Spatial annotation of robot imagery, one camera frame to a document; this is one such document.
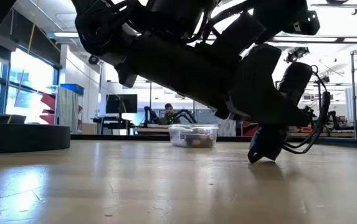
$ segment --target ceiling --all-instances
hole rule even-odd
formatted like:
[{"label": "ceiling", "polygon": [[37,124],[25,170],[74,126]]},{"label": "ceiling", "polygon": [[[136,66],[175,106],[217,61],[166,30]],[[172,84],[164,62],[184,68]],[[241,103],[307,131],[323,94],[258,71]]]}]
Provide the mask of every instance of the ceiling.
[{"label": "ceiling", "polygon": [[[227,7],[231,7],[243,0],[225,0],[216,8],[214,14]],[[147,0],[141,0],[142,4],[146,4]],[[335,8],[335,7],[313,7],[313,4],[326,4],[325,0],[308,0],[309,9],[316,10],[320,20],[321,29],[317,36],[352,36],[357,37],[357,14],[351,8]],[[349,0],[347,4],[357,4],[357,0]],[[37,7],[37,25],[46,32],[75,32],[75,8],[71,0],[17,0],[14,9],[19,11],[31,21],[35,21]],[[227,19],[220,22],[216,28],[223,30],[232,19]],[[70,39],[71,48],[77,47],[80,51],[80,42],[77,39]],[[296,44],[281,44],[285,48]],[[310,55],[306,56],[302,61],[310,64],[316,64],[320,67],[320,71],[327,72],[332,70],[343,73],[344,70],[349,70],[350,51],[357,48],[357,45],[343,44],[308,44]],[[287,53],[283,53],[282,61],[278,64],[274,72],[274,80],[280,80],[283,71],[288,64],[283,61]]]}]

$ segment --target wooden floor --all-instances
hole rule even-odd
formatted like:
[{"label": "wooden floor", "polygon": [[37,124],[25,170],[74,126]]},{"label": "wooden floor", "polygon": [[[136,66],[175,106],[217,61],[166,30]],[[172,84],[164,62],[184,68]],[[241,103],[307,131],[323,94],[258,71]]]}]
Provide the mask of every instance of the wooden floor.
[{"label": "wooden floor", "polygon": [[73,141],[0,155],[0,223],[357,224],[357,149],[252,165],[247,148]]}]

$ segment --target man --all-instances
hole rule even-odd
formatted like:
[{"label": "man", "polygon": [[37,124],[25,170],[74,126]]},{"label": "man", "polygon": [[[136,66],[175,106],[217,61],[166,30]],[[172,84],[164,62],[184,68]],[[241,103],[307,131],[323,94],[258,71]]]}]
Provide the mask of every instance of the man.
[{"label": "man", "polygon": [[174,114],[174,110],[173,110],[173,106],[171,105],[171,103],[167,103],[164,106],[165,109],[165,114],[164,117],[160,119],[159,124],[180,124],[181,121],[179,120],[179,118],[174,118],[173,114]]}]

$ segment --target computer monitor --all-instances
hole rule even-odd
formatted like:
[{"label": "computer monitor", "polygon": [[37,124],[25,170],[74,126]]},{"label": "computer monitor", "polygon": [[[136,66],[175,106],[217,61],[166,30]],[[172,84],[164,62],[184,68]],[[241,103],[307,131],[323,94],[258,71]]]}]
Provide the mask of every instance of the computer monitor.
[{"label": "computer monitor", "polygon": [[106,113],[137,113],[137,112],[138,112],[137,94],[107,95]]}]

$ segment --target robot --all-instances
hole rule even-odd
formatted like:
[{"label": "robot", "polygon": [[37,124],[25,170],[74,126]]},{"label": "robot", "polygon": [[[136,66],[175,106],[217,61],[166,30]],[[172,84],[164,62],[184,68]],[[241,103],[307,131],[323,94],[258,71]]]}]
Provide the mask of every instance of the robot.
[{"label": "robot", "polygon": [[[306,153],[319,137],[330,104],[327,91],[311,135],[299,146],[286,143],[287,126],[310,122],[297,104],[317,73],[294,62],[276,89],[272,73],[281,50],[266,44],[281,31],[318,32],[318,16],[306,0],[246,0],[214,17],[212,11],[226,0],[149,0],[145,6],[138,0],[72,2],[83,47],[113,65],[122,85],[132,87],[140,75],[210,107],[221,119],[259,123],[250,162],[263,157],[274,161],[282,149]],[[221,33],[214,28],[234,15],[238,18]],[[307,142],[304,151],[293,150]]]}]

